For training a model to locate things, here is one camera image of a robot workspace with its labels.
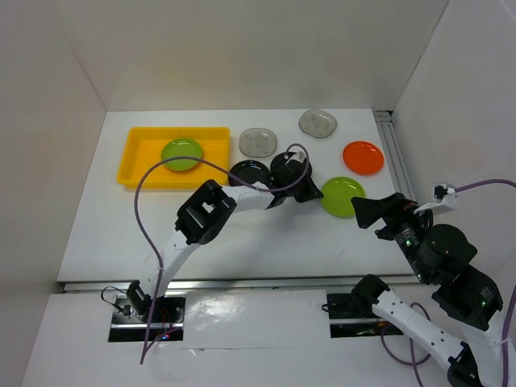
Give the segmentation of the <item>green plate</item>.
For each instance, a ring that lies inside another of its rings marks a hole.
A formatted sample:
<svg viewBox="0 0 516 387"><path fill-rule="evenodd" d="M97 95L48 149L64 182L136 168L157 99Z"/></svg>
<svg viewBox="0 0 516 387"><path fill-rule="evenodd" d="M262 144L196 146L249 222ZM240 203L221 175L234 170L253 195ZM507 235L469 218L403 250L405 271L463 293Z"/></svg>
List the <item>green plate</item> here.
<svg viewBox="0 0 516 387"><path fill-rule="evenodd" d="M168 142L161 151L161 159L173 160L164 166L174 172L184 172L192 169L202 158L203 150L201 144L194 139L175 139Z"/></svg>
<svg viewBox="0 0 516 387"><path fill-rule="evenodd" d="M354 197L365 198L363 186L350 177L332 177L321 188L322 208L337 218L352 218L355 210L351 200Z"/></svg>

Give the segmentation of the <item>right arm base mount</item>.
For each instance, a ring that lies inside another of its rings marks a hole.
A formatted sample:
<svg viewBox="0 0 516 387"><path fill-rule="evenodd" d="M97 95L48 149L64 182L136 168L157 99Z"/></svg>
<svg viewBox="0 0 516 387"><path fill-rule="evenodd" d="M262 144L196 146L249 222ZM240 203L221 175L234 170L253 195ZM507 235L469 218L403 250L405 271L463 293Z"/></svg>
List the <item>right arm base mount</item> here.
<svg viewBox="0 0 516 387"><path fill-rule="evenodd" d="M370 312L360 312L350 293L328 293L321 309L329 318L332 339L402 334L383 318Z"/></svg>

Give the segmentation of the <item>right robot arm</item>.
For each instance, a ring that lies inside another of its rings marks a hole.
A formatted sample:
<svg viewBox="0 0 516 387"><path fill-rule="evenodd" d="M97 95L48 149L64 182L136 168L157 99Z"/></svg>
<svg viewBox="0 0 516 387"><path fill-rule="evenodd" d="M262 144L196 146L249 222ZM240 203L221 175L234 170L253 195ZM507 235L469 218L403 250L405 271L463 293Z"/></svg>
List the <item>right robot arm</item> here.
<svg viewBox="0 0 516 387"><path fill-rule="evenodd" d="M377 238L395 242L419 282L436 286L432 299L457 322L463 338L437 327L372 274L352 289L353 310L392 323L439 364L453 386L513 386L509 329L515 301L505 304L495 282L472 266L477 249L464 233L434 224L430 210L400 193L379 200L354 197L351 203L359 228L384 221Z"/></svg>

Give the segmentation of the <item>green plate front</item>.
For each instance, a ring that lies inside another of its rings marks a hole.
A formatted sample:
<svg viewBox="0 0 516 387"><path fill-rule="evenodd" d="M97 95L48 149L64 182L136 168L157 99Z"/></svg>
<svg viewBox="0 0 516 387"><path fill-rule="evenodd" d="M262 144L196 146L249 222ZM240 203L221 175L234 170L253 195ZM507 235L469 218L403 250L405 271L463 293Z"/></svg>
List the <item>green plate front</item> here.
<svg viewBox="0 0 516 387"><path fill-rule="evenodd" d="M194 139L175 139L168 142L161 151L161 159L173 160L164 166L174 172L184 172L192 169L202 158L203 150L201 144Z"/></svg>

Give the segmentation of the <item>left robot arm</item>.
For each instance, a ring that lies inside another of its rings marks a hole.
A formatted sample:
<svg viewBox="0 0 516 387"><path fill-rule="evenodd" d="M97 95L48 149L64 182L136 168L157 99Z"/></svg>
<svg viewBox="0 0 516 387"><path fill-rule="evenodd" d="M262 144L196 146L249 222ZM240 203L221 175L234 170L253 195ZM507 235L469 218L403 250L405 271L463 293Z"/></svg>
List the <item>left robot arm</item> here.
<svg viewBox="0 0 516 387"><path fill-rule="evenodd" d="M210 179L180 206L173 232L162 250L142 231L157 258L147 258L128 287L130 311L142 322L159 312L169 282L193 252L215 239L231 215L247 210L268 210L286 198L303 203L323 197L311 179L312 167L301 152L284 152L269 167L255 160L235 164L229 184Z"/></svg>

